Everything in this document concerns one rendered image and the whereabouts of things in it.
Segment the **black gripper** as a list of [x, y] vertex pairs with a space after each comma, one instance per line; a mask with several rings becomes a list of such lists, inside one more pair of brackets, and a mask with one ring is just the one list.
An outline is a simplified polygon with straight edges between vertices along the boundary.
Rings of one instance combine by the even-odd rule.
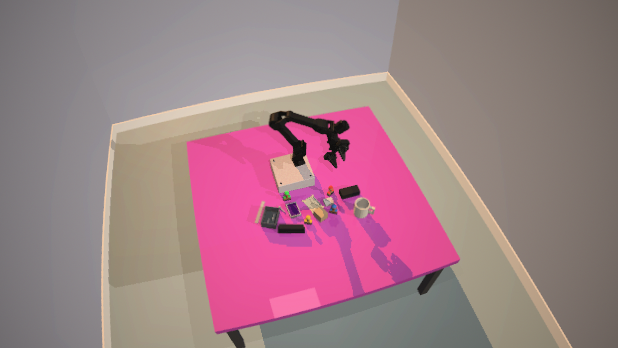
[[336, 152], [338, 151], [342, 160], [346, 161], [346, 150], [350, 145], [350, 141], [348, 139], [341, 139], [337, 135], [333, 135], [328, 138], [327, 143], [329, 143], [329, 150], [331, 150], [331, 152], [327, 152], [323, 156], [324, 160], [328, 160], [335, 168], [337, 168]]

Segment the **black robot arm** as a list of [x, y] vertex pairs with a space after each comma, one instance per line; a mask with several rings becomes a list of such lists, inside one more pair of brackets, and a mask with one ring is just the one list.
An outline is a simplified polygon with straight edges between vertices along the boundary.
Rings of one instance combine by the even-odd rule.
[[[285, 118], [282, 119], [282, 116], [284, 116]], [[306, 155], [307, 143], [304, 140], [298, 140], [294, 136], [294, 134], [287, 128], [285, 123], [290, 121], [311, 127], [314, 131], [320, 134], [326, 134], [327, 138], [333, 135], [338, 136], [338, 134], [342, 134], [343, 132], [350, 129], [349, 123], [345, 120], [340, 120], [338, 123], [334, 123], [334, 121], [331, 120], [308, 118], [293, 113], [292, 111], [278, 111], [272, 113], [268, 126], [273, 130], [279, 131], [281, 135], [293, 147], [292, 161], [295, 167], [306, 164], [303, 157]]]

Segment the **beige mug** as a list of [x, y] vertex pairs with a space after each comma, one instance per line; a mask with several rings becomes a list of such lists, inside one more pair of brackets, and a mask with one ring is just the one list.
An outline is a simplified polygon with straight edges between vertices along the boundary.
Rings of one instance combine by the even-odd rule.
[[[373, 209], [373, 211], [369, 209]], [[356, 200], [355, 208], [354, 208], [354, 216], [358, 218], [364, 218], [367, 216], [368, 213], [374, 214], [374, 211], [375, 211], [375, 207], [374, 206], [371, 207], [367, 199], [359, 198]]]

